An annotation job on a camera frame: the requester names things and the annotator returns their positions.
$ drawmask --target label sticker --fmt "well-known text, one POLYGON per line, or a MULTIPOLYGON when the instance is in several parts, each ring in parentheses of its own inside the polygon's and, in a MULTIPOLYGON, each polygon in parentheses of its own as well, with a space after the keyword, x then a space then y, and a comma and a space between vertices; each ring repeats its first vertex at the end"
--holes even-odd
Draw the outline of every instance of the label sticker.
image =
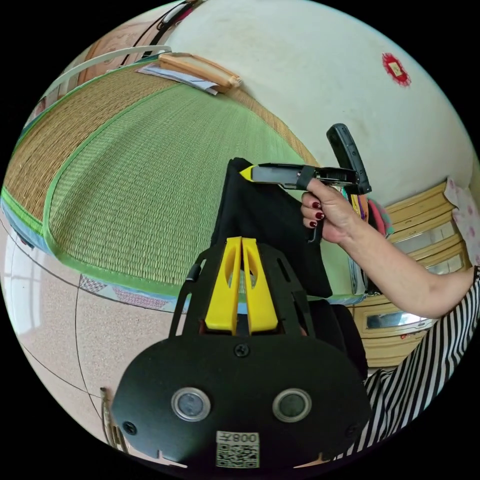
POLYGON ((260 466, 259 434, 217 431, 216 466, 227 469, 257 469, 260 466))
POLYGON ((382 55, 382 62, 383 68, 385 68, 394 82, 402 87, 408 87, 412 83, 409 74, 405 71, 400 60, 395 58, 391 53, 384 53, 382 55))

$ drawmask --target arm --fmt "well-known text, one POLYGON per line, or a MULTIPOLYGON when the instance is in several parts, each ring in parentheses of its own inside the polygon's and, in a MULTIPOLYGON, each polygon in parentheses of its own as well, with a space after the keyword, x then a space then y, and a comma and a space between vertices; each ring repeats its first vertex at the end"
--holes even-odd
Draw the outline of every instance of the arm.
POLYGON ((474 281, 474 269, 437 275, 356 217, 339 245, 399 309, 437 319, 452 310, 474 281))

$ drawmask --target qr code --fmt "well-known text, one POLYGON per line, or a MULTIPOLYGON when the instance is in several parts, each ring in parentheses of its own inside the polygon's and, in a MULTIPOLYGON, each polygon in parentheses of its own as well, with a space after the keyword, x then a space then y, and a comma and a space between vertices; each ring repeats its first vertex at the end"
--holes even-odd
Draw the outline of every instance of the qr code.
POLYGON ((255 469, 259 466, 260 446, 218 443, 216 466, 229 469, 255 469))

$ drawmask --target metal handle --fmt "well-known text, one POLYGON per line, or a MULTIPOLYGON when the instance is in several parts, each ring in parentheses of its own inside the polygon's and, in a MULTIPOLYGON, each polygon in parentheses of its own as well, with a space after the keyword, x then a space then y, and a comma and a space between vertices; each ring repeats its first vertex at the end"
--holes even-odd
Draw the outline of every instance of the metal handle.
POLYGON ((310 234, 310 238, 308 239, 309 244, 316 244, 322 241, 322 233, 324 230, 324 221, 320 220, 316 223, 316 227, 313 229, 313 232, 310 234))

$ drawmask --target woven straw mat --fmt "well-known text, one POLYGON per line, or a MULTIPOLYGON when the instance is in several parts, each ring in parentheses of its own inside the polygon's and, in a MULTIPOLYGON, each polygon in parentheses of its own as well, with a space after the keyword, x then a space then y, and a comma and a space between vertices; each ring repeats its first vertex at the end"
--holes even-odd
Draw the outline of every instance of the woven straw mat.
MULTIPOLYGON (((17 214, 22 214, 21 218, 34 230, 34 224, 41 229, 45 198, 53 178, 89 135, 135 102, 163 89, 180 86, 172 80, 137 73, 138 67, 115 70, 69 93, 42 115, 19 142, 3 186, 16 204, 17 214)), ((301 161, 317 165, 289 128, 247 93, 235 89, 227 95, 278 132, 301 161)), ((162 115, 161 107, 157 114, 162 115)))
POLYGON ((83 142, 47 193, 43 235, 65 265, 176 295, 210 245, 229 159, 303 159, 250 109, 186 85, 124 109, 83 142))

